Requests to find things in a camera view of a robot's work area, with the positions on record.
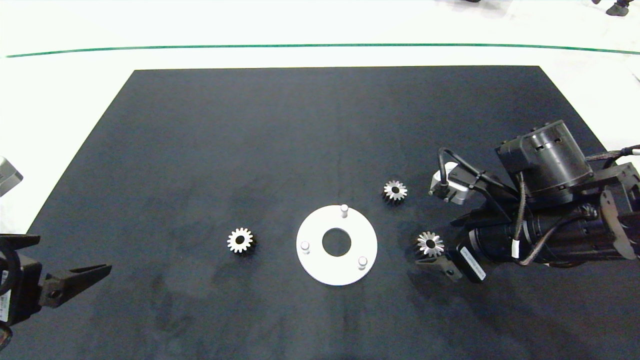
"spur gear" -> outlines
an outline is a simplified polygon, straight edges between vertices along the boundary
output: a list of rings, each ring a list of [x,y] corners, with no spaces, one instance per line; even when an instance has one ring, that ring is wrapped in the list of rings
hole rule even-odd
[[[252,244],[255,245],[255,241],[253,240],[253,234],[249,229],[245,229],[241,227],[240,229],[236,229],[231,232],[229,235],[229,240],[227,240],[229,250],[233,251],[236,254],[242,254],[249,250],[252,247]]]
[[[385,187],[382,191],[382,196],[385,198],[385,201],[390,204],[399,204],[404,201],[407,192],[408,190],[403,183],[396,180],[391,180],[385,184]]]
[[[444,243],[442,239],[440,239],[440,235],[427,231],[426,233],[420,234],[417,241],[421,255],[427,255],[429,258],[436,258],[444,252]]]

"white floor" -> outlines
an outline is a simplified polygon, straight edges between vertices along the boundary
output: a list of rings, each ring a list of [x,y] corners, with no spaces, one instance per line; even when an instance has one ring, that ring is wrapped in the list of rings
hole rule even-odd
[[[24,175],[0,231],[27,231],[135,69],[539,65],[608,149],[640,143],[640,1],[0,1],[0,155]],[[241,44],[523,44],[521,47],[71,49]],[[634,159],[640,168],[640,161]]]

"label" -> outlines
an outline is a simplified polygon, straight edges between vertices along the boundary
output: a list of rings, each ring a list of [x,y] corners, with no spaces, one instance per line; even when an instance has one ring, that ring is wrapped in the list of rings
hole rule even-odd
[[[520,259],[520,240],[511,240],[511,257]]]
[[[469,266],[471,266],[471,269],[473,269],[476,275],[478,275],[480,280],[484,280],[484,278],[486,277],[486,273],[484,272],[482,267],[480,267],[480,264],[476,261],[469,250],[467,250],[466,247],[462,247],[462,249],[460,249],[460,254],[462,254],[462,257],[467,260],[467,263],[469,264]]]
[[[2,282],[6,281],[6,278],[9,276],[9,272],[6,270],[2,271]],[[0,296],[0,321],[7,322],[9,321],[9,301],[11,301],[11,290],[7,291],[4,295]]]

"wire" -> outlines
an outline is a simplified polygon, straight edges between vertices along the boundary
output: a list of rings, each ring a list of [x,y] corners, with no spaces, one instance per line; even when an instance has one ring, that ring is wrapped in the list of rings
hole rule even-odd
[[[0,296],[4,295],[7,291],[13,288],[15,284],[15,274],[20,271],[20,259],[18,254],[11,248],[9,242],[6,239],[0,237],[0,252],[4,255],[6,260],[6,280],[0,285]]]
[[[516,218],[516,230],[511,240],[511,257],[520,258],[520,233],[522,232],[522,223],[524,222],[524,208],[527,203],[527,185],[524,183],[524,174],[518,173],[520,180],[520,204],[518,205],[518,216]]]
[[[455,152],[447,149],[446,147],[441,147],[438,149],[438,167],[440,168],[440,183],[443,185],[448,185],[449,183],[447,182],[447,171],[444,167],[444,154],[448,154],[450,157],[454,158],[455,160],[458,161],[458,163],[464,167],[465,169],[469,170],[471,173],[473,173],[475,176],[478,176],[480,179],[482,179],[483,181],[492,184],[494,186],[497,186],[505,191],[507,191],[508,193],[510,193],[511,195],[518,197],[518,192],[516,190],[514,190],[513,188],[500,183],[499,181],[493,180],[492,178],[488,177],[486,174],[484,174],[483,172],[479,171],[478,169],[474,168],[470,163],[467,163],[463,158],[460,157],[460,155],[456,154]]]
[[[609,168],[616,162],[616,160],[620,159],[621,157],[628,155],[638,155],[639,153],[640,144],[630,147],[624,147],[620,150],[613,150],[590,155],[587,156],[586,159],[587,161],[607,160],[602,168]]]
[[[540,240],[536,243],[536,246],[531,250],[531,253],[527,256],[526,259],[522,261],[516,261],[518,265],[527,266],[533,261],[540,251],[542,250],[542,246],[549,240],[549,238],[556,232],[561,226],[566,225],[572,221],[578,220],[580,218],[595,218],[598,216],[597,210],[593,206],[581,206],[582,210],[580,213],[569,214],[560,220],[558,220],[545,234],[542,236]]]

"white disc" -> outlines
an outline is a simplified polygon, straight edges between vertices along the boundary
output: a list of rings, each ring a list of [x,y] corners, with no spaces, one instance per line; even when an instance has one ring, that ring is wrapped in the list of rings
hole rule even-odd
[[[329,205],[309,214],[300,225],[296,251],[302,267],[319,282],[347,285],[367,275],[378,254],[373,226],[358,211],[346,205]],[[351,247],[342,256],[329,254],[322,245],[324,234],[340,229],[351,238]]]

